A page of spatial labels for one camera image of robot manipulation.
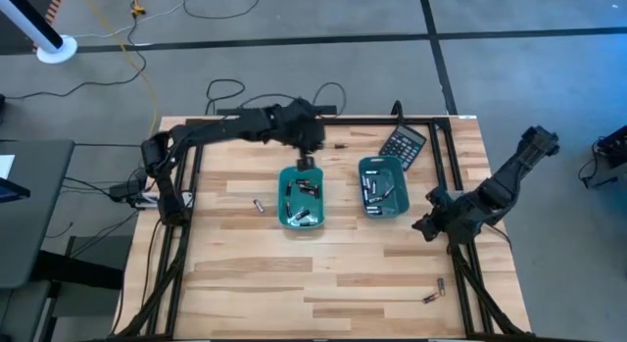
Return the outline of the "bright teal plastic bin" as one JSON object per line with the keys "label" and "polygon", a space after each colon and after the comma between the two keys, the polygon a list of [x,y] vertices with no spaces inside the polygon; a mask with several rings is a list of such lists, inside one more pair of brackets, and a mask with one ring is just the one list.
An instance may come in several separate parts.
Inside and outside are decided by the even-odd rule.
{"label": "bright teal plastic bin", "polygon": [[[311,184],[304,185],[295,182],[296,179],[308,179]],[[285,195],[287,183],[292,182],[291,195]],[[319,187],[319,199],[315,199],[314,193],[303,192],[300,187]],[[289,202],[292,212],[290,219],[286,218],[285,203]],[[302,210],[308,209],[311,213],[302,220],[294,220],[294,217]],[[299,171],[296,167],[283,169],[279,174],[278,182],[278,200],[277,200],[277,216],[279,222],[287,229],[309,230],[317,229],[323,226],[324,215],[324,199],[323,199],[323,171],[320,168],[314,168],[307,171]],[[317,225],[310,228],[300,228],[298,223],[305,221],[316,222]]]}

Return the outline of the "white power strip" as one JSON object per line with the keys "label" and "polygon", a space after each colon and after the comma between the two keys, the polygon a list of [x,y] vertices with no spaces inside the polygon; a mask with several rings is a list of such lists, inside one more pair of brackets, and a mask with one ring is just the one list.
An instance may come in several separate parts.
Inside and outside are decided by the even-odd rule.
{"label": "white power strip", "polygon": [[157,209],[159,202],[158,194],[140,193],[135,195],[130,203],[136,209]]}

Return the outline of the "black flat bar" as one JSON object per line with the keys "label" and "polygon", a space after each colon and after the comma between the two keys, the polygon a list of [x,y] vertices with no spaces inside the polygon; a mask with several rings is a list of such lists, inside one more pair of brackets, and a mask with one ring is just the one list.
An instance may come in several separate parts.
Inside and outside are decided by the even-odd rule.
{"label": "black flat bar", "polygon": [[[337,115],[338,114],[338,108],[335,105],[318,105],[318,106],[314,106],[313,109],[318,115]],[[235,116],[235,115],[240,115],[243,111],[245,111],[245,108],[217,109],[216,115],[223,116],[223,117]]]}

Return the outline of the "black electronic device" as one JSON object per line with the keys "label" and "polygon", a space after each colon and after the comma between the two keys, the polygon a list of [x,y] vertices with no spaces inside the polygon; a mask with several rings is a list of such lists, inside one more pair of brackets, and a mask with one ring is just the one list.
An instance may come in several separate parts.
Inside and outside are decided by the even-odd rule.
{"label": "black electronic device", "polygon": [[627,125],[602,136],[595,146],[595,154],[611,169],[627,163]]}

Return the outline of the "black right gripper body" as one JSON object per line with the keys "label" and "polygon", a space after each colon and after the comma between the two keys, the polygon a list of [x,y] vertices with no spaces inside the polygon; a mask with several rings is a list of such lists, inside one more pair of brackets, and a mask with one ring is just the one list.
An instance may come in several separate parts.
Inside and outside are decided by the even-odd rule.
{"label": "black right gripper body", "polygon": [[473,239],[473,225],[469,220],[468,209],[462,202],[454,200],[443,188],[431,190],[426,199],[432,205],[431,228],[450,236],[452,242],[469,242]]}

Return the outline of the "dark grey side table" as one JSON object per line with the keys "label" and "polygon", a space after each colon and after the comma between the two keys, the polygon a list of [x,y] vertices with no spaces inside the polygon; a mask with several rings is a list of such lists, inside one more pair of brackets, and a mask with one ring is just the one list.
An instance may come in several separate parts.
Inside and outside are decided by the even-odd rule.
{"label": "dark grey side table", "polygon": [[26,199],[0,203],[0,289],[29,281],[73,149],[70,140],[0,142],[0,155],[15,157],[8,179],[30,191]]}

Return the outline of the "black power adapter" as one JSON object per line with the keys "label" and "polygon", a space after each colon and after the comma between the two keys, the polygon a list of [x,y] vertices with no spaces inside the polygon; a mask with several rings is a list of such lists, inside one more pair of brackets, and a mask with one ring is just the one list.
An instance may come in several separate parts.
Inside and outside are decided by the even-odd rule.
{"label": "black power adapter", "polygon": [[115,202],[123,202],[138,195],[142,190],[142,186],[136,181],[123,182],[112,185],[109,188],[109,196]]}

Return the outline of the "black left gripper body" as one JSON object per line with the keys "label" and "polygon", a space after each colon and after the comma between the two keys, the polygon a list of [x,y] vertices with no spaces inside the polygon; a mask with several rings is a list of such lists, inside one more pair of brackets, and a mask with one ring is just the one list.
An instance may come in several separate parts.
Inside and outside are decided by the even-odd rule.
{"label": "black left gripper body", "polygon": [[295,99],[285,107],[273,108],[271,114],[272,140],[297,148],[303,155],[323,148],[324,124],[307,100]]}

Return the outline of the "white pole with round base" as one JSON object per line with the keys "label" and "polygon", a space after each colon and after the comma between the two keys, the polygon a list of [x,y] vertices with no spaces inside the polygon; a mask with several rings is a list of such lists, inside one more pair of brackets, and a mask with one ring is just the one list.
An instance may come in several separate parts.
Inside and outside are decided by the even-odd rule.
{"label": "white pole with round base", "polygon": [[34,43],[40,62],[61,64],[76,53],[76,40],[59,34],[27,0],[0,0],[0,11]]}

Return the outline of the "blue tablet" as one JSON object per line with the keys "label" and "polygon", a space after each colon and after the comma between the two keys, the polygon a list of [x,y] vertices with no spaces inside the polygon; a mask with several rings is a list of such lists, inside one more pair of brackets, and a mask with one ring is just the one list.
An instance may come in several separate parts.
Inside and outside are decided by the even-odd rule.
{"label": "blue tablet", "polygon": [[0,203],[18,201],[30,197],[30,191],[8,179],[0,177]]}

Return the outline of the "dark blue-teal plastic bin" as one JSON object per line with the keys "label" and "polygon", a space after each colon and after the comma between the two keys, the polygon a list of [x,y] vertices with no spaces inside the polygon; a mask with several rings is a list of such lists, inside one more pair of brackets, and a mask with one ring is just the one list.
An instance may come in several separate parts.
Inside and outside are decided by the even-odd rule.
{"label": "dark blue-teal plastic bin", "polygon": [[[379,170],[380,174],[365,174],[365,171],[368,170]],[[376,180],[377,182],[377,192],[375,195],[371,193],[371,189],[368,190],[367,188],[362,187],[362,190],[367,189],[368,199],[383,197],[384,192],[391,186],[394,186],[394,190],[389,197],[383,197],[383,201],[373,204],[368,204],[364,201],[362,192],[363,209],[368,218],[374,220],[393,219],[404,214],[409,209],[410,199],[408,195],[406,177],[402,169],[401,162],[397,158],[392,156],[363,158],[359,161],[358,173],[361,187],[362,175],[364,175],[365,178],[368,177],[370,179],[370,183],[373,180]],[[366,207],[368,206],[380,206],[382,208],[382,215],[377,216],[368,214],[366,210]]]}

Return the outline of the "black desk calculator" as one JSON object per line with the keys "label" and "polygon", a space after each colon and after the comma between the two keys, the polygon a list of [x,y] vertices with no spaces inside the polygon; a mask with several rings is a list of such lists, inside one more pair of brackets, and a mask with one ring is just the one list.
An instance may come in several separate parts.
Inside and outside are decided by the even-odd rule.
{"label": "black desk calculator", "polygon": [[397,158],[407,171],[425,146],[427,138],[404,124],[396,126],[379,151],[380,156]]}

